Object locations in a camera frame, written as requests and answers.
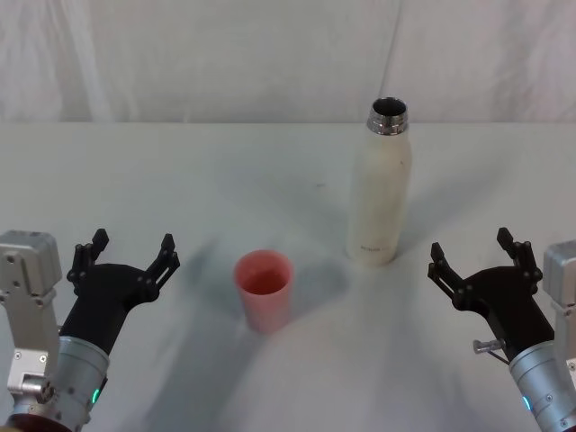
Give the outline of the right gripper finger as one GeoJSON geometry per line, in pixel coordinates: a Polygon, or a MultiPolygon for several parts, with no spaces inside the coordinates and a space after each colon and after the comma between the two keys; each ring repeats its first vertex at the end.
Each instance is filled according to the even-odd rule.
{"type": "Polygon", "coordinates": [[[543,273],[536,265],[535,255],[530,241],[514,240],[509,229],[501,227],[497,233],[497,241],[500,247],[508,254],[523,277],[529,282],[531,288],[536,288],[542,280],[543,273]]]}
{"type": "Polygon", "coordinates": [[[432,262],[428,265],[427,276],[451,300],[454,307],[467,307],[470,294],[464,279],[452,269],[446,260],[445,253],[438,242],[431,245],[432,262]]]}

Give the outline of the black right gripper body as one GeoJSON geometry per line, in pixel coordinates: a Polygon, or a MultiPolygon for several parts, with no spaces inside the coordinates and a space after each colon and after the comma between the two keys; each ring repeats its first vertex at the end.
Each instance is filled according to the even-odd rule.
{"type": "Polygon", "coordinates": [[[511,361],[526,349],[554,339],[554,330],[534,299],[542,277],[537,268],[481,270],[454,288],[452,304],[459,311],[481,315],[494,337],[504,343],[504,355],[511,361]]]}

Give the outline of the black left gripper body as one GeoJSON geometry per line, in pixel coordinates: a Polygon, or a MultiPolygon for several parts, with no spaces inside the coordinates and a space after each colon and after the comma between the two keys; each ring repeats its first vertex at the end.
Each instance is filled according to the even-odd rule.
{"type": "Polygon", "coordinates": [[[130,311],[155,301],[160,289],[152,276],[138,268],[96,265],[79,281],[76,302],[59,334],[84,340],[109,354],[130,311]]]}

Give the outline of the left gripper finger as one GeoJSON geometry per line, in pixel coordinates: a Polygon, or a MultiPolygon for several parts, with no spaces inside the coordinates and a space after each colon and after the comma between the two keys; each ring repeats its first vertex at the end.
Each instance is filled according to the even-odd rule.
{"type": "Polygon", "coordinates": [[[173,236],[167,233],[152,264],[138,278],[145,293],[159,293],[180,266],[173,236]]]}
{"type": "Polygon", "coordinates": [[[95,265],[95,261],[109,243],[106,229],[98,229],[92,241],[86,244],[76,244],[73,262],[67,272],[67,280],[74,286],[74,294],[79,295],[80,284],[86,279],[88,270],[95,265]]]}

